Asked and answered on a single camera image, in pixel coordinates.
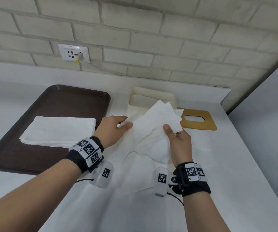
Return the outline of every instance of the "wall socket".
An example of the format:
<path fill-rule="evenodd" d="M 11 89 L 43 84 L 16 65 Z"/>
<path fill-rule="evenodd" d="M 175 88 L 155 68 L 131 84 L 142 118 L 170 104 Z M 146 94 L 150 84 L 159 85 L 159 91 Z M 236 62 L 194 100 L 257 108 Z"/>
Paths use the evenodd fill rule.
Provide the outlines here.
<path fill-rule="evenodd" d="M 77 45 L 59 44 L 59 52 L 64 61 L 75 62 L 78 59 L 78 53 L 83 53 L 83 61 L 90 63 L 88 48 Z"/>

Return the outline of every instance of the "crumpled napkin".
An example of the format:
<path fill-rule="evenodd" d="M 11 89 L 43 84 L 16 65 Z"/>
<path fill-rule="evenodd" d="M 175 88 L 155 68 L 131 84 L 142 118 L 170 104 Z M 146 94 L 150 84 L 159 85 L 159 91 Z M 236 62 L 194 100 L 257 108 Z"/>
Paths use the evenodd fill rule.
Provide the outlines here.
<path fill-rule="evenodd" d="M 25 144 L 69 148 L 92 136 L 95 126 L 94 118 L 36 116 L 20 140 Z"/>

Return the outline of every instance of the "brown tray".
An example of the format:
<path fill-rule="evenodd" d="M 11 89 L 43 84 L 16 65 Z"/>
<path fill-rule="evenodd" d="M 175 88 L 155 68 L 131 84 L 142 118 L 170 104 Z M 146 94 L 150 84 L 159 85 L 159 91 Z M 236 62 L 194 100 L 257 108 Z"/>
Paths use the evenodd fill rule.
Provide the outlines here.
<path fill-rule="evenodd" d="M 0 171 L 37 175 L 68 153 L 67 148 L 21 143 L 19 137 L 36 116 L 95 118 L 97 128 L 109 103 L 106 92 L 66 85 L 48 87 L 0 140 Z"/>

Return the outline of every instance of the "wall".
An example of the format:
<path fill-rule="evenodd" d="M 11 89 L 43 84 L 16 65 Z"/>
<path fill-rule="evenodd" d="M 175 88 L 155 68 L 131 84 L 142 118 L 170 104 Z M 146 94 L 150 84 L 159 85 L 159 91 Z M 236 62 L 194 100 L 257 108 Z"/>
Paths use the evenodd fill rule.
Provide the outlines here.
<path fill-rule="evenodd" d="M 229 118 L 278 197 L 278 69 Z"/>
<path fill-rule="evenodd" d="M 118 74 L 230 87 L 228 110 L 278 61 L 278 0 L 0 0 L 0 61 L 100 72 L 58 43 Z"/>

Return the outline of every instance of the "grey wall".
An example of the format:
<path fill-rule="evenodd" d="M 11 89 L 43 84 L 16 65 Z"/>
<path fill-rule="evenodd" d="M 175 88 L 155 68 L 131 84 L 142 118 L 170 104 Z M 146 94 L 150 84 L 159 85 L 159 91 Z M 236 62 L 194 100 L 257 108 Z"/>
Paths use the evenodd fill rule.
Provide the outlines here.
<path fill-rule="evenodd" d="M 278 197 L 278 69 L 229 118 Z"/>

